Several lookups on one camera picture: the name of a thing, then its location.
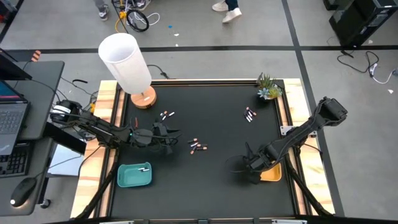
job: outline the yellow cable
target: yellow cable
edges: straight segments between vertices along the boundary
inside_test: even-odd
[[[119,33],[119,31],[118,31],[118,23],[119,22],[123,22],[123,21],[121,21],[121,19],[124,19],[124,22],[126,22],[127,13],[125,11],[120,11],[119,12],[119,19],[117,19],[117,21],[116,21],[116,23],[114,25],[114,29],[116,30],[117,33]]]

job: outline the concrete floor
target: concrete floor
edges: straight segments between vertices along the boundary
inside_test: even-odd
[[[240,1],[243,17],[223,26],[223,14],[213,12],[214,0],[153,0],[145,13],[158,12],[160,22],[145,33],[131,29],[141,47],[280,45],[292,46],[282,1],[287,1],[300,45],[338,45],[328,24],[332,14],[321,0]],[[101,22],[91,0],[25,1],[0,46],[4,49],[97,48],[114,33],[116,14]],[[373,45],[398,45],[398,13],[371,38]],[[398,67],[398,50],[374,51],[380,57],[376,77],[384,81]],[[303,57],[315,99],[336,98],[349,111],[348,119],[337,128],[325,130],[333,170],[347,217],[398,220],[398,184],[395,170],[398,139],[398,77],[386,85],[343,66],[339,52],[304,51]],[[189,52],[146,52],[147,63],[161,66],[171,78],[255,78],[261,72],[276,78],[302,78],[294,51],[225,50]],[[357,51],[345,62],[366,68],[364,52]],[[81,78],[81,86],[96,91],[101,80],[113,79],[97,54],[43,54],[40,60],[63,60],[63,78]],[[151,68],[153,79],[162,78]],[[80,90],[61,81],[59,90],[70,100],[85,105]],[[29,217],[1,217],[0,223],[45,223],[66,220],[75,194],[76,179],[55,179],[49,187],[67,183],[51,199],[57,204],[36,209]]]

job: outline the succulent plant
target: succulent plant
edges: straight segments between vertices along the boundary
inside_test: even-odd
[[[257,79],[257,84],[259,84],[259,87],[262,89],[263,88],[270,89],[272,87],[272,84],[274,84],[274,80],[271,79],[269,75],[261,73],[259,78]]]
[[[270,100],[282,96],[282,90],[274,83],[274,79],[271,79],[269,75],[261,73],[257,79],[257,84],[259,85],[259,92],[257,94],[260,98]]]

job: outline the computer mouse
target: computer mouse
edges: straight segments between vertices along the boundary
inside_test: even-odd
[[[11,205],[20,207],[29,198],[36,186],[36,178],[28,177],[21,181],[11,194]]]

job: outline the white sneaker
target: white sneaker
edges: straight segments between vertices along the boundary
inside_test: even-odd
[[[225,1],[219,2],[214,4],[211,7],[214,11],[216,12],[225,12],[228,11],[228,5],[225,3]]]
[[[240,16],[242,16],[242,12],[239,8],[236,8],[226,13],[225,18],[223,19],[223,23],[231,22],[233,19],[239,18]]]

